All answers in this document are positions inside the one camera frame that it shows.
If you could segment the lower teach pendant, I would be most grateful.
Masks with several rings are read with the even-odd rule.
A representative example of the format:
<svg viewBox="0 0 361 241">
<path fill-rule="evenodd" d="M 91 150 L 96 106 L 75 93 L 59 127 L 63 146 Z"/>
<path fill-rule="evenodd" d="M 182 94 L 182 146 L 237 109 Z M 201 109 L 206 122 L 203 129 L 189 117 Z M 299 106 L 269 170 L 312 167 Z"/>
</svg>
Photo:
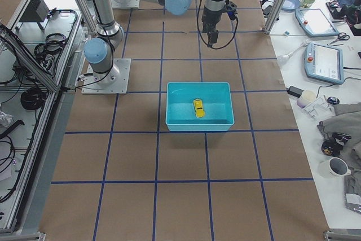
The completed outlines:
<svg viewBox="0 0 361 241">
<path fill-rule="evenodd" d="M 305 49 L 304 68 L 308 78 L 338 85 L 344 83 L 343 52 L 339 48 L 309 43 Z"/>
</svg>

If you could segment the yellow beetle toy car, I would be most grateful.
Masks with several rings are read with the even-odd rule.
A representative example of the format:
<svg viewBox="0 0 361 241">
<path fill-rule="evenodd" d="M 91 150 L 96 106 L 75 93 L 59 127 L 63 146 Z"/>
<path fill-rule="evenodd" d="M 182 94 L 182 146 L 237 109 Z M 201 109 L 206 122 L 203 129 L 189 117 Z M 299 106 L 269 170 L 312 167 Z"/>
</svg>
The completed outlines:
<svg viewBox="0 0 361 241">
<path fill-rule="evenodd" d="M 202 118 L 205 116 L 204 106 L 201 99 L 195 99 L 193 101 L 193 107 L 195 110 L 195 116 L 197 118 Z"/>
</svg>

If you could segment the white mug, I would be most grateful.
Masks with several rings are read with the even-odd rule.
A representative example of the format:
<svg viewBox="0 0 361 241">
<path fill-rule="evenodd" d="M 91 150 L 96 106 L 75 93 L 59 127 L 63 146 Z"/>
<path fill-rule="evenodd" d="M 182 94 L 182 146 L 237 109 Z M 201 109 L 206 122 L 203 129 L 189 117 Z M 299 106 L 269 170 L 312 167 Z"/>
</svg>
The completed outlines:
<svg viewBox="0 0 361 241">
<path fill-rule="evenodd" d="M 332 157 L 331 159 L 319 164 L 318 173 L 324 178 L 334 178 L 349 176 L 351 174 L 351 170 L 344 160 L 338 157 Z"/>
</svg>

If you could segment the black scissors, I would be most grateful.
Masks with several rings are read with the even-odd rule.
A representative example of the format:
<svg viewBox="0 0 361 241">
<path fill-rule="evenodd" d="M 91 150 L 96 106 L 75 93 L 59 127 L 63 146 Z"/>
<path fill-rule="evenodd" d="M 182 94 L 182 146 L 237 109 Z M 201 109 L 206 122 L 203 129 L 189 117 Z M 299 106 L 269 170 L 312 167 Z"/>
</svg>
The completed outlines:
<svg viewBox="0 0 361 241">
<path fill-rule="evenodd" d="M 335 44 L 336 42 L 339 42 L 339 41 L 347 41 L 350 39 L 350 36 L 345 33 L 345 32 L 340 32 L 337 36 L 337 38 L 333 41 L 331 41 L 330 43 L 328 43 L 327 45 L 328 46 L 332 46 L 333 44 Z"/>
</svg>

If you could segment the black power adapter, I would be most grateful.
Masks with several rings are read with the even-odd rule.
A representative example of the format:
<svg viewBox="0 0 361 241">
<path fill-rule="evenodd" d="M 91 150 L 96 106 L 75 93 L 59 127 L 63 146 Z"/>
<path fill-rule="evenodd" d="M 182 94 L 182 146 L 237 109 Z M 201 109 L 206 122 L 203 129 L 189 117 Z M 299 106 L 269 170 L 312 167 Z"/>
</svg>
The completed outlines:
<svg viewBox="0 0 361 241">
<path fill-rule="evenodd" d="M 303 92 L 304 92 L 304 90 L 297 88 L 295 86 L 290 86 L 287 88 L 287 93 L 296 98 L 299 98 Z"/>
</svg>

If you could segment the teach pendant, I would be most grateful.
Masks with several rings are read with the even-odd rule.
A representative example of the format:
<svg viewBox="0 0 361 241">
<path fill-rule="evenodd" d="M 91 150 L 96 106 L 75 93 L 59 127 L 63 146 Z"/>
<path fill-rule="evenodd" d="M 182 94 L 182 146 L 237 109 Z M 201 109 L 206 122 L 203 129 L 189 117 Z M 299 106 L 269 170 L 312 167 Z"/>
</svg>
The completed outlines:
<svg viewBox="0 0 361 241">
<path fill-rule="evenodd" d="M 344 83 L 343 52 L 339 48 L 309 43 L 305 49 L 304 68 L 308 78 L 338 85 Z"/>
<path fill-rule="evenodd" d="M 296 9 L 295 17 L 309 37 L 337 36 L 339 31 L 321 9 Z"/>
</svg>

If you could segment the teal plastic bin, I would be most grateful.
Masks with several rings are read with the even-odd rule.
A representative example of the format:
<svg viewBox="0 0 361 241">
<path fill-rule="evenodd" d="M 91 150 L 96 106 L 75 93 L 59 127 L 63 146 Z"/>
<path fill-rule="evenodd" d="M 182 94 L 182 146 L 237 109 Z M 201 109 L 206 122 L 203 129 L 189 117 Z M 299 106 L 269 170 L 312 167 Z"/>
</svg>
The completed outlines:
<svg viewBox="0 0 361 241">
<path fill-rule="evenodd" d="M 229 83 L 168 83 L 165 122 L 172 132 L 227 131 L 235 122 Z"/>
</svg>

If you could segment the light blue plate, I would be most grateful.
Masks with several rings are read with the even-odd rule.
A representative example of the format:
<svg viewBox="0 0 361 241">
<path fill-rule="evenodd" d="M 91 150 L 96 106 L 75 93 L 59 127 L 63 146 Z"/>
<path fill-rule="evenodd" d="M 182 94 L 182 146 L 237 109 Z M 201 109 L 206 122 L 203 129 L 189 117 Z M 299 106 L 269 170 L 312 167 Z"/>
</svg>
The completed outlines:
<svg viewBox="0 0 361 241">
<path fill-rule="evenodd" d="M 281 9 L 283 11 L 294 11 L 296 9 L 298 9 L 301 5 L 300 0 L 285 0 Z"/>
</svg>

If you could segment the grey cloth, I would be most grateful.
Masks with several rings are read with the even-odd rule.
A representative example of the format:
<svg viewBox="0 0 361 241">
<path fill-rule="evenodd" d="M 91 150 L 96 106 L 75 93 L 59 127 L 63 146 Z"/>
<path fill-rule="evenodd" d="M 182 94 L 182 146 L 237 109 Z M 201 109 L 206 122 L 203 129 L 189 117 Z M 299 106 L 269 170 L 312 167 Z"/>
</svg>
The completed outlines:
<svg viewBox="0 0 361 241">
<path fill-rule="evenodd" d="M 333 108 L 335 115 L 317 125 L 324 138 L 322 153 L 341 158 L 360 176 L 360 103 Z"/>
</svg>

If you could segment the upper teach pendant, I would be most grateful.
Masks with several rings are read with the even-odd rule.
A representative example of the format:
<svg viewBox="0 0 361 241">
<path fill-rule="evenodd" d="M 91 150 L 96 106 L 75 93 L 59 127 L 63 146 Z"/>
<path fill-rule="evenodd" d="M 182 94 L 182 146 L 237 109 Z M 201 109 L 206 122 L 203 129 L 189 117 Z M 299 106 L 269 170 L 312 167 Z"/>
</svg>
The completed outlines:
<svg viewBox="0 0 361 241">
<path fill-rule="evenodd" d="M 295 17 L 309 37 L 337 36 L 339 31 L 321 9 L 296 9 Z"/>
</svg>

